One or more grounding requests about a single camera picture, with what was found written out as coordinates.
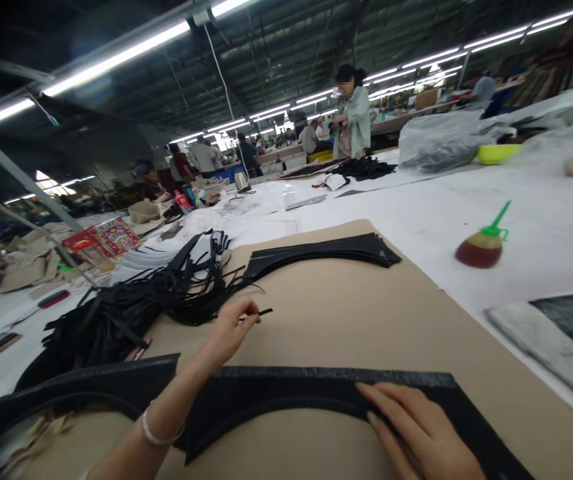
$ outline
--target yellow bowl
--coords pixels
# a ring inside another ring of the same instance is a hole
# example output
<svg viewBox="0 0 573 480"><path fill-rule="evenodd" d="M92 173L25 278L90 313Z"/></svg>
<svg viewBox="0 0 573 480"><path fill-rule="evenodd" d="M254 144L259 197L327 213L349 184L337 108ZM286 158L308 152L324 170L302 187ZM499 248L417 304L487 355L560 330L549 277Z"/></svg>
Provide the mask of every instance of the yellow bowl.
<svg viewBox="0 0 573 480"><path fill-rule="evenodd" d="M498 165L521 147L521 145L483 145L478 150L478 158L483 165Z"/></svg>

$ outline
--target kettle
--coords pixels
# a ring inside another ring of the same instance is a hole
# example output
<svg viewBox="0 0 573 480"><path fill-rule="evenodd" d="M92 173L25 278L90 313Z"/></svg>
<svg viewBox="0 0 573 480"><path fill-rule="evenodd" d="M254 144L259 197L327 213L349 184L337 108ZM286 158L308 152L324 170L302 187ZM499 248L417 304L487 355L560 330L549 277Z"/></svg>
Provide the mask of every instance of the kettle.
<svg viewBox="0 0 573 480"><path fill-rule="evenodd" d="M248 183L248 178L246 177L246 173L243 171L238 171L235 174L235 187L237 191L240 193L244 193L251 189L251 185Z"/></svg>

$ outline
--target bracelet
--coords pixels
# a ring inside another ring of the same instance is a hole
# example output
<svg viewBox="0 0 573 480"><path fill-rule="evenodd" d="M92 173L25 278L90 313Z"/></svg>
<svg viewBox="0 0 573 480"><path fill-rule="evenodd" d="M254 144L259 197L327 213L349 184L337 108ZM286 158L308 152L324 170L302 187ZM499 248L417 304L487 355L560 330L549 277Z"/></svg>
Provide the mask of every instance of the bracelet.
<svg viewBox="0 0 573 480"><path fill-rule="evenodd" d="M172 443L175 442L175 440L177 440L178 438L181 437L181 434L184 432L184 427L182 426L181 429L179 429L179 432L177 433L177 435L174 438L168 439L168 440L160 440L158 439L155 435L153 435L151 433L151 429L148 427L148 418L147 418L147 414L148 413L148 409L144 410L144 415L141 418L141 428L144 430L144 437L148 440L148 442L153 445L154 447L167 447L168 445L171 445Z"/></svg>

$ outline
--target black hair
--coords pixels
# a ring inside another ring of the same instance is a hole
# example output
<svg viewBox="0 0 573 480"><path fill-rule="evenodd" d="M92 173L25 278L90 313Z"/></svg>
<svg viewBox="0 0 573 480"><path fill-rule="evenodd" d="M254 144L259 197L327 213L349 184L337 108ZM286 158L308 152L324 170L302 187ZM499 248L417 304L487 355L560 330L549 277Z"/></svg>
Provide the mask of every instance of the black hair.
<svg viewBox="0 0 573 480"><path fill-rule="evenodd" d="M337 74L335 75L336 83L350 82L351 78L355 80L355 86L361 87L366 78L366 71L364 69L356 69L353 65L348 65L347 63L342 65Z"/></svg>

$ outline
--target glue bottle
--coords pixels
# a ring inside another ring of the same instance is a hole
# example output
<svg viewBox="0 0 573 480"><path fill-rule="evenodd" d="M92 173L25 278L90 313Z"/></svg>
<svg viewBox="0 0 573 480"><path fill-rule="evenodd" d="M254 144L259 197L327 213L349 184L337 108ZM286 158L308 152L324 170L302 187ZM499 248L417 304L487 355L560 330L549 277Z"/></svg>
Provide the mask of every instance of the glue bottle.
<svg viewBox="0 0 573 480"><path fill-rule="evenodd" d="M501 229L498 225L510 204L511 200L506 202L492 225L482 228L462 242L455 252L457 260L476 268L491 268L500 260L502 244L506 241L508 230Z"/></svg>

